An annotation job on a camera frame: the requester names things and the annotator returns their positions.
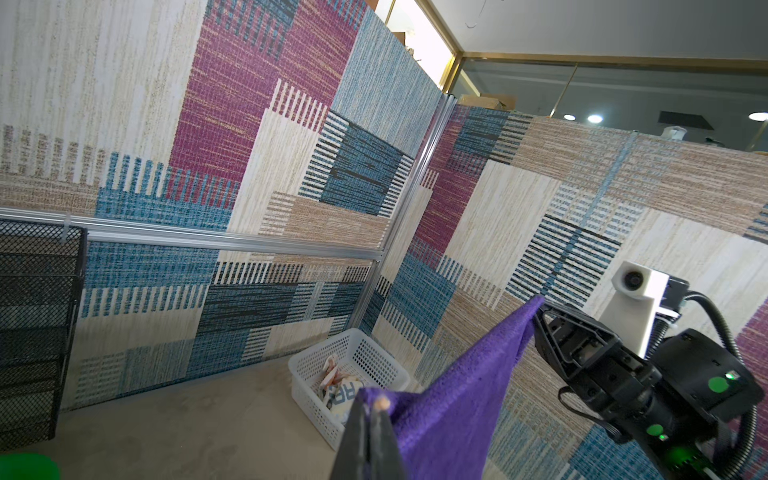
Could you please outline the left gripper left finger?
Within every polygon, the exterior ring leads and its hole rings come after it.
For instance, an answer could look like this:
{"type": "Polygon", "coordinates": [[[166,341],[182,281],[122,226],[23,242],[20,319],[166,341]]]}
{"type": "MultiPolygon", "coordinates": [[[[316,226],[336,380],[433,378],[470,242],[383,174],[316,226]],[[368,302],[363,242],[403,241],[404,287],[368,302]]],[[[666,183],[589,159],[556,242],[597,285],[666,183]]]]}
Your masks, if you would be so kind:
{"type": "Polygon", "coordinates": [[[336,454],[330,480],[365,480],[369,470],[369,417],[365,401],[355,399],[336,454]]]}

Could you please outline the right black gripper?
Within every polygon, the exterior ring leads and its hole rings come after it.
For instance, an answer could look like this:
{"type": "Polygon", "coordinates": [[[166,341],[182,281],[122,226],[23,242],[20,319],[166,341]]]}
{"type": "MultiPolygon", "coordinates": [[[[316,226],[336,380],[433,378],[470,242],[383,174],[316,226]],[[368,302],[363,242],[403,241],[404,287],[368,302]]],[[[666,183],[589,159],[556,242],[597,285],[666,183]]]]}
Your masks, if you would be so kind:
{"type": "Polygon", "coordinates": [[[533,325],[537,352],[566,383],[558,395],[577,395],[593,413],[566,408],[602,427],[615,443],[630,442],[633,424],[653,403],[661,373],[612,330],[572,306],[546,302],[533,325]]]}

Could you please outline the purple towel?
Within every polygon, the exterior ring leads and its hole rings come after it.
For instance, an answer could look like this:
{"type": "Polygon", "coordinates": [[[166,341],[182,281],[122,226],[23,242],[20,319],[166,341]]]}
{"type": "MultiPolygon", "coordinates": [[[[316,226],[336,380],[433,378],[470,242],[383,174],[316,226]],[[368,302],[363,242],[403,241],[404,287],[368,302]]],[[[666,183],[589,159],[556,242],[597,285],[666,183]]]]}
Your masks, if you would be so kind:
{"type": "Polygon", "coordinates": [[[407,479],[480,479],[512,372],[534,333],[535,296],[492,328],[421,393],[368,387],[384,396],[407,479]]]}

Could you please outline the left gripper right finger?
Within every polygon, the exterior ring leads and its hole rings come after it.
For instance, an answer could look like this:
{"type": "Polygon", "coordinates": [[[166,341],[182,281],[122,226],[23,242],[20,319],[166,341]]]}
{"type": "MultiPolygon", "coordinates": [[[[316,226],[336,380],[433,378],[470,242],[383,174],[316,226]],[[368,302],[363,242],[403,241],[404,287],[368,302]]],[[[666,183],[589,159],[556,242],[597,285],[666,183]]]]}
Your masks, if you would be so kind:
{"type": "Polygon", "coordinates": [[[405,466],[389,416],[391,401],[378,396],[369,416],[369,463],[373,480],[406,480],[405,466]]]}

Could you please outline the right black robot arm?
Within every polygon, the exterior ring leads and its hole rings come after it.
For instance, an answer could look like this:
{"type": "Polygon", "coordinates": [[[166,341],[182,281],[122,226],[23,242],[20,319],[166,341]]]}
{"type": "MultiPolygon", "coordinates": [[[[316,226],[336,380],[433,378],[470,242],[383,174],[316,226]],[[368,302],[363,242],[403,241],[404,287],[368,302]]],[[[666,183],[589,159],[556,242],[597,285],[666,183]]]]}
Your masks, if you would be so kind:
{"type": "Polygon", "coordinates": [[[533,317],[535,346],[586,405],[582,417],[617,444],[634,441],[665,479],[738,479],[756,433],[764,391],[746,366],[687,329],[644,359],[607,326],[545,303],[533,317]]]}

